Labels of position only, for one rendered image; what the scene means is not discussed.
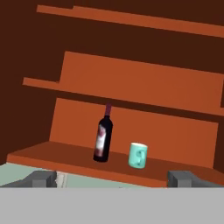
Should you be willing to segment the dark wine bottle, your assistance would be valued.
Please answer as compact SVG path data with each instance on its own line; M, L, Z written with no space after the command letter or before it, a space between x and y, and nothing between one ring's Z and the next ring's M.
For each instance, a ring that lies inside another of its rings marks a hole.
M107 162L112 136L113 123L110 120L111 104L106 104L105 115L99 121L94 147L94 161Z

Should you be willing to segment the teal mug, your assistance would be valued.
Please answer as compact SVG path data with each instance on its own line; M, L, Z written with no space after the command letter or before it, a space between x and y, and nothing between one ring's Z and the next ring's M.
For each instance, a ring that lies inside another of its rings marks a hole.
M129 147L129 166L143 169L146 164L148 146L142 143L131 143Z

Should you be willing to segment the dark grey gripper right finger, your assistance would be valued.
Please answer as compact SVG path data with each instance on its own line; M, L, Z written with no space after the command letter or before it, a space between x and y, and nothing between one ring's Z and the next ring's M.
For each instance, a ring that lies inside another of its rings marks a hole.
M221 187L221 185L206 181L190 171L168 171L168 187Z

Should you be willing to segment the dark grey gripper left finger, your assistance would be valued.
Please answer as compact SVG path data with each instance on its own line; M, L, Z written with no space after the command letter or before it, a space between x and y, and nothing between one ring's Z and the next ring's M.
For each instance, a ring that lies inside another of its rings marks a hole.
M27 177L3 185L3 187L56 187L56 171L34 171Z

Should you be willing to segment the brown wooden open cabinet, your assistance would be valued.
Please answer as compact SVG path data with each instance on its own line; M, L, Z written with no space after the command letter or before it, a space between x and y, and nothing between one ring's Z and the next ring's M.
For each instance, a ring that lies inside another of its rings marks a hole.
M108 161L94 161L111 104ZM130 144L148 146L143 169ZM224 2L0 0L0 165L224 185Z

